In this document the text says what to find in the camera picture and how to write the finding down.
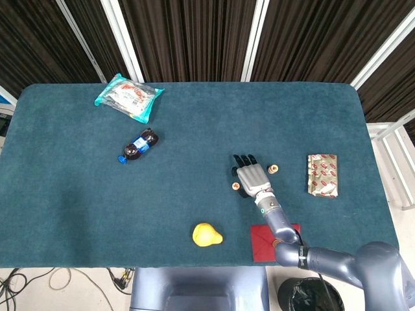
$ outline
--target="black trash bag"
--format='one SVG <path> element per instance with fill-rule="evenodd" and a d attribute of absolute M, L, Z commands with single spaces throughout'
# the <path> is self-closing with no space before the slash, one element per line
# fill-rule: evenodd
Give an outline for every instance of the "black trash bag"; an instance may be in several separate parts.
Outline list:
<path fill-rule="evenodd" d="M 282 311 L 344 311 L 343 300 L 337 290 L 324 282 L 331 301 L 323 281 L 318 277 L 286 280 L 278 290 L 278 303 Z"/>

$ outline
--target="red envelope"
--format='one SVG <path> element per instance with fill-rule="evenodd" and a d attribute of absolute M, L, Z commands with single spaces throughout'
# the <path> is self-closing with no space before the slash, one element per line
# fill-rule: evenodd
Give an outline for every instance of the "red envelope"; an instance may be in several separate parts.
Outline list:
<path fill-rule="evenodd" d="M 292 225 L 299 233 L 301 226 L 299 224 Z M 275 241 L 271 229 L 267 225 L 251 225 L 251 241 L 252 253 L 254 254 L 254 262 L 275 262 L 275 249 L 272 245 Z"/>

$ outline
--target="water bottle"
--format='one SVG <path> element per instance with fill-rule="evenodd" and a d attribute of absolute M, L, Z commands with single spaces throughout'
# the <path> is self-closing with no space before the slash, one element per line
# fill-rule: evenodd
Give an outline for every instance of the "water bottle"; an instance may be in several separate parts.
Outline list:
<path fill-rule="evenodd" d="M 139 137 L 125 146 L 124 153 L 118 157 L 118 161 L 126 164 L 127 160 L 138 159 L 141 154 L 153 147 L 157 142 L 158 136 L 151 128 L 147 128 Z"/>

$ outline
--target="bottle label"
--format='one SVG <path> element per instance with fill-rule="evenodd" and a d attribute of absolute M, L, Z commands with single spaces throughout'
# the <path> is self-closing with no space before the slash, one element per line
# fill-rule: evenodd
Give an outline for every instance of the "bottle label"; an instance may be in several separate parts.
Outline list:
<path fill-rule="evenodd" d="M 150 146 L 147 144 L 147 142 L 145 141 L 144 138 L 142 138 L 141 136 L 138 137 L 134 142 L 133 145 L 137 147 L 138 151 L 140 154 L 143 154 L 144 152 L 146 152 Z"/>

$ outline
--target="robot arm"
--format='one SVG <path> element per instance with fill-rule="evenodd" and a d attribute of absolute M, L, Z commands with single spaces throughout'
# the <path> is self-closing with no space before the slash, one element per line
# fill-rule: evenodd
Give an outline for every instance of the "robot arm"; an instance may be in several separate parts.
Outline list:
<path fill-rule="evenodd" d="M 405 311 L 415 305 L 415 280 L 399 251 L 383 242 L 362 246 L 355 256 L 302 245 L 278 203 L 274 190 L 252 155 L 234 156 L 236 171 L 247 195 L 255 198 L 278 244 L 277 262 L 297 266 L 347 282 L 364 290 L 366 311 Z"/>

